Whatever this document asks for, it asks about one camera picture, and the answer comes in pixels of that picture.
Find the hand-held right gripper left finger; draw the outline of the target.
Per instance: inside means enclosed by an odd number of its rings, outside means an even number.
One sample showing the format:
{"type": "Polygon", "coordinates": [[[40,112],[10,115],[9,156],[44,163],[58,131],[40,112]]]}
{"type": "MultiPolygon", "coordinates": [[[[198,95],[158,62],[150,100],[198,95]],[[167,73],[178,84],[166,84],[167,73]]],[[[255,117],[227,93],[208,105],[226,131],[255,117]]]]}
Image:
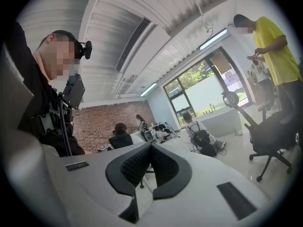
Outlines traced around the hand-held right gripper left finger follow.
{"type": "Polygon", "coordinates": [[[133,196],[151,164],[150,143],[145,143],[113,159],[106,167],[106,178],[119,194],[133,196]]]}

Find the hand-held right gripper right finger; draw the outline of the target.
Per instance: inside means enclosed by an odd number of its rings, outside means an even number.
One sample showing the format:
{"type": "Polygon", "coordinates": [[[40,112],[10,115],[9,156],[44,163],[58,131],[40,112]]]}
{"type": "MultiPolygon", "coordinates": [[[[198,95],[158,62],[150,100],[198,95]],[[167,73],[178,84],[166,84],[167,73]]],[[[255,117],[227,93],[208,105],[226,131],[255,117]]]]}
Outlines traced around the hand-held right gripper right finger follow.
{"type": "Polygon", "coordinates": [[[151,166],[157,183],[153,190],[155,200],[175,197],[192,177],[192,168],[187,160],[158,144],[151,145],[151,166]]]}

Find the black office chair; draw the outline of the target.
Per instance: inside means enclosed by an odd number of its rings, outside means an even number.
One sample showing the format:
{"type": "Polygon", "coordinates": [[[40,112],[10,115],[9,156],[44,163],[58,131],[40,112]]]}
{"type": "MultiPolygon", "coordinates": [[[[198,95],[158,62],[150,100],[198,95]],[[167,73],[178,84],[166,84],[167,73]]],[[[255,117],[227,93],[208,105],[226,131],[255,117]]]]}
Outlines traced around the black office chair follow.
{"type": "MultiPolygon", "coordinates": [[[[109,139],[109,143],[114,149],[133,145],[133,143],[118,141],[115,136],[109,139]]],[[[140,184],[140,188],[142,189],[144,188],[143,177],[150,167],[150,165],[146,166],[146,161],[147,157],[143,154],[143,156],[138,155],[134,160],[128,161],[127,164],[122,165],[122,173],[125,175],[126,179],[135,186],[140,184]]]]}
{"type": "Polygon", "coordinates": [[[236,93],[224,91],[222,92],[222,96],[225,105],[236,109],[248,122],[244,126],[250,133],[250,142],[254,151],[254,154],[249,155],[249,160],[260,156],[268,157],[261,175],[256,178],[257,182],[262,180],[273,157],[284,163],[288,167],[286,172],[290,174],[292,172],[292,164],[283,157],[281,150],[289,149],[296,144],[295,136],[298,132],[296,112],[284,113],[278,111],[267,117],[267,105],[270,104],[267,101],[259,106],[258,111],[262,112],[262,122],[256,123],[244,109],[238,106],[239,97],[236,93]]]}

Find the white desk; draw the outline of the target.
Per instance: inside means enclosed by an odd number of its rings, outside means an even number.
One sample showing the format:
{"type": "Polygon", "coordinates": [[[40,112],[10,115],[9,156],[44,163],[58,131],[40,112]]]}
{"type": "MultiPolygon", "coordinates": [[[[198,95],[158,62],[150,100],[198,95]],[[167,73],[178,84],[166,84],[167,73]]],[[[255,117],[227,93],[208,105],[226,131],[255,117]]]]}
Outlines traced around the white desk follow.
{"type": "Polygon", "coordinates": [[[153,136],[149,131],[147,132],[140,132],[137,131],[135,133],[130,134],[133,144],[142,143],[142,142],[149,142],[153,140],[153,136]]]}

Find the black round bag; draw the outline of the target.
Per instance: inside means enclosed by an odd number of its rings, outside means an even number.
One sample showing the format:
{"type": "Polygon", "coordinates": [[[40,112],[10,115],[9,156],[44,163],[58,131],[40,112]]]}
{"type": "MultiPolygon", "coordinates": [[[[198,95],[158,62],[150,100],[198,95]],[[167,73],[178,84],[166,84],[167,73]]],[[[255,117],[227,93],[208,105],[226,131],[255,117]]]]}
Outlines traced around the black round bag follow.
{"type": "Polygon", "coordinates": [[[216,148],[213,145],[210,145],[210,144],[204,145],[201,148],[200,153],[202,155],[209,156],[209,157],[215,157],[217,155],[216,148]]]}

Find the grey folding lounger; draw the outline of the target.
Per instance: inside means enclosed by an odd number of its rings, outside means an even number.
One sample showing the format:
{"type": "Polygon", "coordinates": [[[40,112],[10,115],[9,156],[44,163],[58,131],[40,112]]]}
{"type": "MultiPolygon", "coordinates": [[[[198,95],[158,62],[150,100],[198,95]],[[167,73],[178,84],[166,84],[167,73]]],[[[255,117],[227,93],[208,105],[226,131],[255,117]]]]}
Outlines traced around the grey folding lounger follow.
{"type": "Polygon", "coordinates": [[[164,122],[163,125],[165,126],[164,131],[168,134],[167,137],[180,138],[180,136],[178,135],[178,131],[173,129],[173,127],[170,124],[168,124],[167,122],[164,122]]]}

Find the black backpack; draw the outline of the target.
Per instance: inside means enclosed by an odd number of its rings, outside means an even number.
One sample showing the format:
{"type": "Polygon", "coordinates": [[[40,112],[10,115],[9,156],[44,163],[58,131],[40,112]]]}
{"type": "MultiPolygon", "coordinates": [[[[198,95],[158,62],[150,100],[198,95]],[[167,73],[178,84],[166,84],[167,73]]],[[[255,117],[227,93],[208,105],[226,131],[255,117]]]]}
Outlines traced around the black backpack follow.
{"type": "Polygon", "coordinates": [[[200,129],[199,124],[197,126],[198,130],[193,134],[193,141],[197,147],[203,149],[210,145],[209,134],[206,130],[200,129]]]}

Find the black chest harness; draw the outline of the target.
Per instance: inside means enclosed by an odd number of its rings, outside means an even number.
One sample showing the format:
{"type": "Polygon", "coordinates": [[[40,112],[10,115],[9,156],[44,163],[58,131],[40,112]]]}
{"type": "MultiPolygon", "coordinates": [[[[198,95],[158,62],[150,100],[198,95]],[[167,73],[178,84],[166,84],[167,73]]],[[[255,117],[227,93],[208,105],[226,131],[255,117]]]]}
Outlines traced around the black chest harness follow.
{"type": "Polygon", "coordinates": [[[48,133],[63,135],[63,126],[65,126],[66,129],[66,137],[72,137],[74,127],[72,122],[72,108],[68,107],[62,99],[59,101],[62,101],[62,108],[60,107],[60,103],[58,103],[58,107],[55,110],[50,103],[50,110],[48,113],[32,117],[29,120],[28,125],[30,132],[37,138],[48,133]]]}

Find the black chest display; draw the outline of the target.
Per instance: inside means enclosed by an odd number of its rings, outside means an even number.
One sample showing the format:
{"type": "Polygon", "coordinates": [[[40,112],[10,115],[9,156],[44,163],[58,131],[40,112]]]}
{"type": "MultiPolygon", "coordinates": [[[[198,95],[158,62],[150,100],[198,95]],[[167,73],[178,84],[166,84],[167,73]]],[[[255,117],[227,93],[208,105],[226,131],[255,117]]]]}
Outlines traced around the black chest display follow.
{"type": "Polygon", "coordinates": [[[62,99],[68,107],[78,110],[85,93],[85,87],[80,74],[75,73],[69,76],[63,92],[59,92],[59,98],[62,99]]]}

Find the white counter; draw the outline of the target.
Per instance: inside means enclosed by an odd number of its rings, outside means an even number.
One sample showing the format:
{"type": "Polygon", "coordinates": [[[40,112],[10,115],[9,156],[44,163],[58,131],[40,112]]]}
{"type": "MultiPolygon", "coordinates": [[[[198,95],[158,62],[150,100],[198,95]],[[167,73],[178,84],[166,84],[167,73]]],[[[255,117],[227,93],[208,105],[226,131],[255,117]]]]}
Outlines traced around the white counter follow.
{"type": "Polygon", "coordinates": [[[193,118],[194,121],[202,124],[215,137],[225,135],[242,135],[242,123],[239,112],[233,108],[224,107],[208,114],[203,114],[193,118]]]}

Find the black-framed window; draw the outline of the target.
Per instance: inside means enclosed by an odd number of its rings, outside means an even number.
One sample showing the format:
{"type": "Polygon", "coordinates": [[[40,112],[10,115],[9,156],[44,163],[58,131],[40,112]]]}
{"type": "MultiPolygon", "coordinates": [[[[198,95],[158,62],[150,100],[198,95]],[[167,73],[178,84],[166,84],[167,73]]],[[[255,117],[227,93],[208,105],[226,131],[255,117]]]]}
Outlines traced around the black-framed window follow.
{"type": "Polygon", "coordinates": [[[174,78],[166,84],[163,89],[166,92],[180,127],[185,128],[187,122],[184,120],[183,114],[188,112],[193,118],[196,116],[195,110],[185,92],[185,88],[179,78],[174,78]]]}

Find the ceiling tube light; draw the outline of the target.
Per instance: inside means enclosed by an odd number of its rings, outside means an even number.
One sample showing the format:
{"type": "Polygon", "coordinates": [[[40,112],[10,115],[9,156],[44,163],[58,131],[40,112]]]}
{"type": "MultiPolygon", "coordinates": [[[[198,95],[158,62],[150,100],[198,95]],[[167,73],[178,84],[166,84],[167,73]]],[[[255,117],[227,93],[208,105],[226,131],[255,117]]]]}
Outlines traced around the ceiling tube light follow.
{"type": "Polygon", "coordinates": [[[146,94],[148,94],[152,89],[154,89],[157,86],[157,83],[153,83],[152,85],[150,85],[143,93],[140,94],[140,97],[145,96],[146,94]]]}
{"type": "Polygon", "coordinates": [[[222,31],[218,32],[214,36],[210,37],[206,42],[204,42],[203,44],[201,44],[199,46],[199,50],[200,51],[204,50],[206,47],[208,47],[212,43],[214,43],[214,42],[218,41],[219,39],[223,38],[227,33],[228,33],[228,29],[227,28],[225,28],[222,31]]]}

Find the large glass pane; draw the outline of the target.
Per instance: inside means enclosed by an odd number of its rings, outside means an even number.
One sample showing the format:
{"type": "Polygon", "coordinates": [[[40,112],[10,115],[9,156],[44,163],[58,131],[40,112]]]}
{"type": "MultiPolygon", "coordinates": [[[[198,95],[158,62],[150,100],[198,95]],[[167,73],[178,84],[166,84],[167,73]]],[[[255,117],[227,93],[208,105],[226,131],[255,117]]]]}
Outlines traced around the large glass pane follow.
{"type": "Polygon", "coordinates": [[[209,104],[212,104],[214,111],[225,107],[221,95],[222,85],[205,60],[198,62],[178,78],[197,116],[210,113],[209,104]]]}

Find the person's torso black shirt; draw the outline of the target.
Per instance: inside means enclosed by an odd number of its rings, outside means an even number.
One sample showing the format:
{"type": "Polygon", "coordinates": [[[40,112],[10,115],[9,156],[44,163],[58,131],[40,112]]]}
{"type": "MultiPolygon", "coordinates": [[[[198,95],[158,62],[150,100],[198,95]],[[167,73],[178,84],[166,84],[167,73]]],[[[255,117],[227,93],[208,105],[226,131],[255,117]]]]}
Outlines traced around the person's torso black shirt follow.
{"type": "MultiPolygon", "coordinates": [[[[15,63],[16,68],[24,79],[27,89],[33,94],[25,112],[22,115],[18,129],[34,136],[29,129],[28,122],[32,117],[43,115],[49,112],[50,103],[53,109],[57,109],[58,103],[62,108],[62,101],[59,101],[58,94],[41,73],[33,53],[29,49],[25,37],[25,32],[20,23],[14,21],[9,34],[5,37],[4,43],[15,63]]],[[[66,129],[63,126],[63,135],[48,133],[37,138],[40,143],[52,146],[56,149],[60,157],[70,155],[84,155],[85,150],[78,145],[74,136],[66,137],[66,129]]]]}

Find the glass door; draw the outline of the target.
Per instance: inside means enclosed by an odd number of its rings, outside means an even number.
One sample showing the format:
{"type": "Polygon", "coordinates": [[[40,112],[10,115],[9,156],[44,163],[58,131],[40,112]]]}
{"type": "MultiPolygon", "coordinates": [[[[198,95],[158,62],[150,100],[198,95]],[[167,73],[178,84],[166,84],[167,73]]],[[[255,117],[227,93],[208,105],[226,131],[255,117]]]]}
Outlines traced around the glass door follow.
{"type": "Polygon", "coordinates": [[[216,50],[214,50],[213,52],[211,52],[209,54],[209,61],[212,64],[212,68],[214,68],[219,76],[219,81],[223,84],[223,89],[225,91],[231,91],[237,94],[237,96],[239,97],[239,103],[238,105],[241,107],[247,106],[250,102],[251,102],[251,96],[250,93],[248,91],[248,87],[244,81],[244,77],[241,75],[239,69],[237,68],[235,62],[231,59],[230,55],[223,49],[222,46],[220,46],[219,48],[217,48],[216,50]],[[216,66],[212,63],[212,61],[210,60],[211,57],[213,57],[215,54],[217,54],[218,52],[222,52],[225,57],[227,58],[227,60],[229,61],[232,69],[230,69],[233,73],[236,73],[239,81],[234,83],[233,85],[227,87],[220,72],[218,71],[218,69],[216,68],[216,66]]]}

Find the ceiling air vent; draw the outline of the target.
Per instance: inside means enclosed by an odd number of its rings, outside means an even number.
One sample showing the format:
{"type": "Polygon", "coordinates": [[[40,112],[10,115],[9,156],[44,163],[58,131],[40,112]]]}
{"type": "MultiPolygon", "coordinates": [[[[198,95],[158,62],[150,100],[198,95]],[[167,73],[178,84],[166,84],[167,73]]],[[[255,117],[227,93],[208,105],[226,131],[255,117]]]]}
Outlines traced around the ceiling air vent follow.
{"type": "Polygon", "coordinates": [[[120,73],[124,72],[128,67],[133,56],[140,48],[147,35],[154,28],[154,23],[151,22],[148,18],[144,17],[139,25],[136,27],[135,31],[132,33],[128,42],[126,43],[119,60],[116,65],[116,70],[120,73]]]}

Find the group of paper sheets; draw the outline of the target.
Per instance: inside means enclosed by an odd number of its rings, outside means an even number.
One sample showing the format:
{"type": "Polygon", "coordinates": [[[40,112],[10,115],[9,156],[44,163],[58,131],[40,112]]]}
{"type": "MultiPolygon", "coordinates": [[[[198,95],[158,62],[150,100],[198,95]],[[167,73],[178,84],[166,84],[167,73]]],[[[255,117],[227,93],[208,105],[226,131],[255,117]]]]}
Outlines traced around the group of paper sheets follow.
{"type": "Polygon", "coordinates": [[[233,73],[231,70],[225,72],[224,74],[221,75],[226,86],[229,87],[233,85],[234,83],[239,81],[239,78],[236,73],[233,73]]]}

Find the brown cardboard sheet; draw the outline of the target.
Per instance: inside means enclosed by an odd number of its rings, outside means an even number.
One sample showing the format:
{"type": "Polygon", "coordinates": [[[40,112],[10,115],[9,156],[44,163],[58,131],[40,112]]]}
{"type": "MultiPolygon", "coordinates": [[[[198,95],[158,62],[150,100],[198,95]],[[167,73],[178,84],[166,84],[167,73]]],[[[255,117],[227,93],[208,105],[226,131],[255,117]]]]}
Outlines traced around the brown cardboard sheet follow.
{"type": "Polygon", "coordinates": [[[224,74],[230,69],[232,69],[229,61],[222,52],[218,52],[213,57],[211,57],[210,60],[216,66],[220,74],[224,74]]]}

